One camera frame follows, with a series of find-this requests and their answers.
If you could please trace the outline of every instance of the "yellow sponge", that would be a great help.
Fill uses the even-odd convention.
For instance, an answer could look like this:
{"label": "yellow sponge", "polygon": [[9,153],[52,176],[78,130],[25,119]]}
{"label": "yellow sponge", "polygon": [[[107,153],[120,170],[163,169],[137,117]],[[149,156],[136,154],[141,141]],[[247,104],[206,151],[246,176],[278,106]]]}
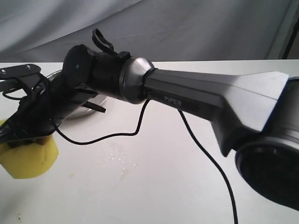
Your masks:
{"label": "yellow sponge", "polygon": [[15,179],[43,174],[54,164],[57,156],[58,149],[52,135],[14,148],[7,143],[0,144],[0,164]]}

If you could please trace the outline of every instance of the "stainless steel bowl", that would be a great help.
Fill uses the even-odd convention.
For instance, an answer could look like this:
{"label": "stainless steel bowl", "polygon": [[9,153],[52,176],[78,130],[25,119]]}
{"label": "stainless steel bowl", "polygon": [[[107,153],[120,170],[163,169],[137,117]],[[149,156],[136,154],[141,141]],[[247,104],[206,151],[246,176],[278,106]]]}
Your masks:
{"label": "stainless steel bowl", "polygon": [[[58,70],[56,72],[53,72],[52,74],[48,75],[47,78],[52,81],[57,74],[59,74],[61,70]],[[107,101],[107,96],[104,95],[97,95],[95,98],[92,98],[89,100],[89,102],[100,105],[104,107],[105,102]],[[77,110],[75,110],[67,119],[76,119],[76,118],[82,118],[87,115],[90,115],[94,113],[95,111],[86,107],[80,107]]]}

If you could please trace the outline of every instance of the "white tabletop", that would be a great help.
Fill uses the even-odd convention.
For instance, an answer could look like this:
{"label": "white tabletop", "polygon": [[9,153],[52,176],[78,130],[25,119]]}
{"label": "white tabletop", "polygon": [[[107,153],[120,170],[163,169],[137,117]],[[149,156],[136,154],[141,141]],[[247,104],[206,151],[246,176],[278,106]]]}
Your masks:
{"label": "white tabletop", "polygon": [[[11,64],[0,64],[7,67]],[[40,63],[48,75],[60,63]],[[299,73],[299,60],[156,63],[156,67],[223,74],[281,71]],[[0,118],[17,102],[0,98]],[[106,114],[67,121],[61,130],[91,140],[135,130],[141,105],[111,98]],[[224,158],[209,122],[187,115],[202,144],[226,172],[241,224],[297,224],[299,212],[253,191],[240,177],[234,152]],[[190,138],[175,109],[150,102],[135,137],[116,137],[76,146],[55,134],[59,157],[40,177],[14,180],[0,168],[1,224],[232,224],[226,185]]]}

